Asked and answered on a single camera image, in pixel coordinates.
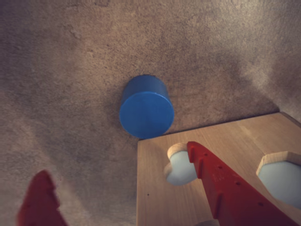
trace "blue cylinder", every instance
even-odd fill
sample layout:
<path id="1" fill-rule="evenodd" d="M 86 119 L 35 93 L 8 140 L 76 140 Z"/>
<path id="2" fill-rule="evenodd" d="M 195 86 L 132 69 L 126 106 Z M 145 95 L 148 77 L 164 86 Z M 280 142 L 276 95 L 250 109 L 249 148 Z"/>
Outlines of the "blue cylinder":
<path id="1" fill-rule="evenodd" d="M 164 83 L 151 75 L 130 80 L 123 91 L 119 119 L 135 137 L 148 139 L 165 133 L 174 121 L 174 108 Z"/>

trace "hexagonal hole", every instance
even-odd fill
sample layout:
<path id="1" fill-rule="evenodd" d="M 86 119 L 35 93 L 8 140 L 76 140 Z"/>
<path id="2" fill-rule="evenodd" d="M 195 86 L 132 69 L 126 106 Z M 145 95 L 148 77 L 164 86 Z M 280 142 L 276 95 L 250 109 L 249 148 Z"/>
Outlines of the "hexagonal hole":
<path id="1" fill-rule="evenodd" d="M 256 174 L 274 198 L 301 209 L 301 155 L 265 155 Z"/>

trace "wooden block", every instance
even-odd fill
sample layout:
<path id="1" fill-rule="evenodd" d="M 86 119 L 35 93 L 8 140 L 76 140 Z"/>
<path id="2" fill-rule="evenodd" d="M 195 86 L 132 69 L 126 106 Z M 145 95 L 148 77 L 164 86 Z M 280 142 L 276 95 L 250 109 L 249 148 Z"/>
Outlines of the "wooden block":
<path id="1" fill-rule="evenodd" d="M 164 168 L 169 163 L 169 147 L 188 141 L 207 147 L 301 224 L 301 210 L 273 198 L 256 175 L 260 163 L 263 164 L 262 158 L 267 154 L 293 153 L 284 153 L 288 161 L 301 154 L 301 128 L 283 114 L 276 113 L 139 141 L 138 226 L 194 226 L 213 220 L 201 180 L 173 186 L 164 175 Z"/>

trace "wooden board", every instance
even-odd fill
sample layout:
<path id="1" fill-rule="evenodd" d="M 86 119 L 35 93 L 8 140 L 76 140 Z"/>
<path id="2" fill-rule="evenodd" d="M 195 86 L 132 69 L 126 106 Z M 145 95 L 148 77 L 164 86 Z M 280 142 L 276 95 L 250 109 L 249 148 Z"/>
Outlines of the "wooden board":
<path id="1" fill-rule="evenodd" d="M 164 176 L 169 147 L 188 141 L 207 147 L 301 225 L 301 210 L 274 199 L 256 175 L 266 154 L 301 154 L 301 128 L 276 113 L 139 141 L 138 226 L 195 226 L 213 219 L 201 180 L 173 186 Z"/>

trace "beige carpet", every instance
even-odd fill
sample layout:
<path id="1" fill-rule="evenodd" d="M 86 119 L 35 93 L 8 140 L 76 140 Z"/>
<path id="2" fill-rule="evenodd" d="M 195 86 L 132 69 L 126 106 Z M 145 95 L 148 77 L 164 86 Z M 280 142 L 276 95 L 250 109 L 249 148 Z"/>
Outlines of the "beige carpet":
<path id="1" fill-rule="evenodd" d="M 70 226 L 135 225 L 136 145 L 119 123 L 139 74 L 168 87 L 168 133 L 284 111 L 301 121 L 301 3 L 0 3 L 0 222 L 35 173 Z"/>

